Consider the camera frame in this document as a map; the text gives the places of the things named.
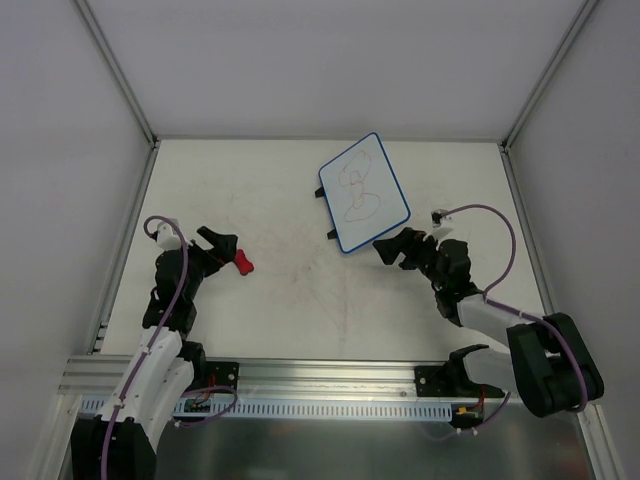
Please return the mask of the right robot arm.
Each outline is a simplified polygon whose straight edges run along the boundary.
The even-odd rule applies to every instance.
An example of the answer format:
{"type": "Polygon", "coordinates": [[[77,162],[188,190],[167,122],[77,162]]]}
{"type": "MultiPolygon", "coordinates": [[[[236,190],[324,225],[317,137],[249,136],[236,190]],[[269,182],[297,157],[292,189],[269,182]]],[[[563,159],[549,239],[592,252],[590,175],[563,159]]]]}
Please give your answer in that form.
{"type": "Polygon", "coordinates": [[[449,387],[470,395],[481,385],[517,394],[536,417],[581,411],[604,394],[604,380],[574,320],[536,316],[485,295],[471,280],[468,245],[411,228],[373,246],[386,265],[417,270],[430,282],[440,314],[504,346],[465,347],[451,354],[449,387]]]}

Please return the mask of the red bone-shaped eraser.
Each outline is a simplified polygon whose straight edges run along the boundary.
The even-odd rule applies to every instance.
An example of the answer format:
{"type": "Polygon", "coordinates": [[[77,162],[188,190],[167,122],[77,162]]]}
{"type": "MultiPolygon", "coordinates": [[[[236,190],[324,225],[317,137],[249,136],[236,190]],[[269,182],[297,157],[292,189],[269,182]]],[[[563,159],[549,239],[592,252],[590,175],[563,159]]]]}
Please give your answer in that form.
{"type": "Polygon", "coordinates": [[[247,276],[254,271],[254,264],[248,259],[243,249],[236,250],[233,262],[242,276],[247,276]]]}

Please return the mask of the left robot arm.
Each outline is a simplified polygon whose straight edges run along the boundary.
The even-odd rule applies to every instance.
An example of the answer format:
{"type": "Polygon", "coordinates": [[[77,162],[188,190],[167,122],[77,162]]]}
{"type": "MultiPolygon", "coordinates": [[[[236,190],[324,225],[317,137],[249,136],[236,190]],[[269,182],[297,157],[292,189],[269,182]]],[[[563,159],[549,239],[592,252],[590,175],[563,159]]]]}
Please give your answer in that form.
{"type": "Polygon", "coordinates": [[[75,479],[152,479],[157,449],[176,404],[209,393],[238,399],[234,387],[211,377],[204,347],[189,340],[203,281],[235,261],[238,238],[206,226],[208,248],[187,241],[176,221],[154,215],[145,234],[161,248],[142,333],[114,391],[91,418],[76,421],[70,439],[75,479]]]}

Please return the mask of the blue framed whiteboard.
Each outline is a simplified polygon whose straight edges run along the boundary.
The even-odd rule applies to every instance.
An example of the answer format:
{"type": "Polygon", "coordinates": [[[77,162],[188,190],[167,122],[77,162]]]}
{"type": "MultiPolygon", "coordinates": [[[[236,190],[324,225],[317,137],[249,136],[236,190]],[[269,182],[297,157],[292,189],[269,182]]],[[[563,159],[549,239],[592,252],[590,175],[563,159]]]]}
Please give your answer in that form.
{"type": "Polygon", "coordinates": [[[332,234],[351,254],[405,224],[411,209],[382,139],[364,136],[319,168],[318,197],[326,201],[332,234]]]}

